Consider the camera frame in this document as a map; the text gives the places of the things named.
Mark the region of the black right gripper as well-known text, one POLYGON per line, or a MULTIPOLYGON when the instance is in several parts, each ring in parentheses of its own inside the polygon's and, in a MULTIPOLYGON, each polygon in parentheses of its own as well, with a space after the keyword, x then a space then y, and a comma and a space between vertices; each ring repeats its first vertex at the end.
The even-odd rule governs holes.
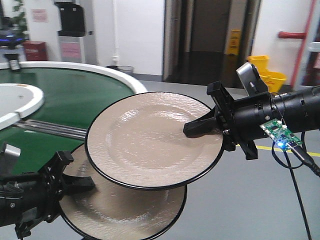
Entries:
POLYGON ((256 160, 258 150, 254 140, 264 137, 260 124, 271 114, 271 94, 258 93, 241 99, 234 99, 220 81, 207 86, 215 108, 205 115, 184 124, 187 138, 197 138, 223 131, 224 150, 232 152, 240 145, 246 160, 256 160))

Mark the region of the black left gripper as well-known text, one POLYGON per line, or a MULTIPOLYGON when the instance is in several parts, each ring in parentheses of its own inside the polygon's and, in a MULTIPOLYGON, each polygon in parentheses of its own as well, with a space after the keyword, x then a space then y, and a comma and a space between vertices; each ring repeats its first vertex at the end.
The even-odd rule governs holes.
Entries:
POLYGON ((30 236, 31 229, 43 221, 52 223, 60 215, 59 200, 62 195, 81 194, 95 188, 90 176, 63 173, 73 161, 70 151, 57 151, 37 172, 19 176, 17 183, 23 192, 18 200, 19 217, 14 228, 17 237, 30 236))

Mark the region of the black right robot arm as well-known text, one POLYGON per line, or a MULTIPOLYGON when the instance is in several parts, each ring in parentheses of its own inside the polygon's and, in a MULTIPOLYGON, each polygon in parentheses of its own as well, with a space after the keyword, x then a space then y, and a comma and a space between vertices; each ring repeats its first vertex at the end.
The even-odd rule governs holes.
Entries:
POLYGON ((200 137, 220 130, 223 147, 235 150, 239 144, 247 160, 255 160, 258 150, 255 140, 266 138, 261 125, 273 119, 284 120, 293 133, 320 127, 320 88, 307 87, 278 96, 269 92, 233 99, 220 81, 207 86, 215 107, 204 116, 186 123, 183 133, 188 138, 200 137))

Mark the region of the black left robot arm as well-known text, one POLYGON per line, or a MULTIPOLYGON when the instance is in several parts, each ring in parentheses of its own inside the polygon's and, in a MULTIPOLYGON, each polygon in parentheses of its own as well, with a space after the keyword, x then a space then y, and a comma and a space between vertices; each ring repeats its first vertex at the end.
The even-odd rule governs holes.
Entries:
POLYGON ((37 172, 0 177, 0 225, 15 225, 18 239, 45 221, 52 223, 62 213, 64 196, 85 193, 95 188, 91 177, 70 176, 66 166, 74 162, 69 151, 57 151, 37 172))

